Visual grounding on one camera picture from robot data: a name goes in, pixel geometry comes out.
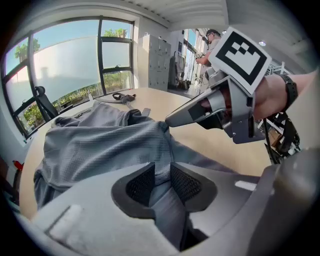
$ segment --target table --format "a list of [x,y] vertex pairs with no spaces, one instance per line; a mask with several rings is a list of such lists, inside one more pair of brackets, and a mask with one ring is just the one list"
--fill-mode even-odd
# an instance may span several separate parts
[[[164,121],[168,114],[190,100],[180,95],[151,88],[133,89],[122,93],[136,94],[136,100],[131,102],[131,105],[140,111],[144,108],[150,108],[149,116],[156,121]],[[102,98],[111,100],[112,96],[107,95]],[[60,117],[73,116],[92,105],[93,101],[83,103],[62,113]],[[110,105],[122,111],[129,110],[126,105],[114,103]],[[24,162],[20,180],[19,202],[21,213],[28,219],[31,219],[37,212],[34,173],[44,157],[45,135],[52,122],[53,120],[39,128]],[[170,128],[170,133],[178,142],[240,174],[260,176],[264,168],[271,164],[263,140],[234,144],[223,130],[206,130],[197,123]]]

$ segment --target ceiling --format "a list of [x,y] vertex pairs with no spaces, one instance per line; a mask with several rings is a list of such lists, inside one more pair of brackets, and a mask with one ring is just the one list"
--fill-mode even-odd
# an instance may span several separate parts
[[232,26],[250,38],[266,42],[265,50],[294,73],[309,72],[312,45],[285,7],[256,0],[124,0],[161,18],[169,30],[208,28],[220,32]]

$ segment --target gray fabric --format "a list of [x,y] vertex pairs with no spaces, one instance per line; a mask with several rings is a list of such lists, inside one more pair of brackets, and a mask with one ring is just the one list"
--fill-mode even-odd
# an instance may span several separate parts
[[95,102],[82,115],[58,117],[47,132],[44,158],[34,174],[38,208],[88,177],[155,162],[156,184],[169,180],[170,162],[232,172],[176,142],[161,121],[139,110]]

